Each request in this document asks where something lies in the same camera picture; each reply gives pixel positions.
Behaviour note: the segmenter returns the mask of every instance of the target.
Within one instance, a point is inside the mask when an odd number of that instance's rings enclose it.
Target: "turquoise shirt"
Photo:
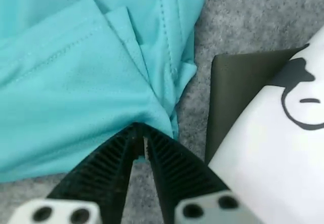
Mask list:
[[[204,0],[0,0],[0,182],[71,170],[132,122],[178,134]]]

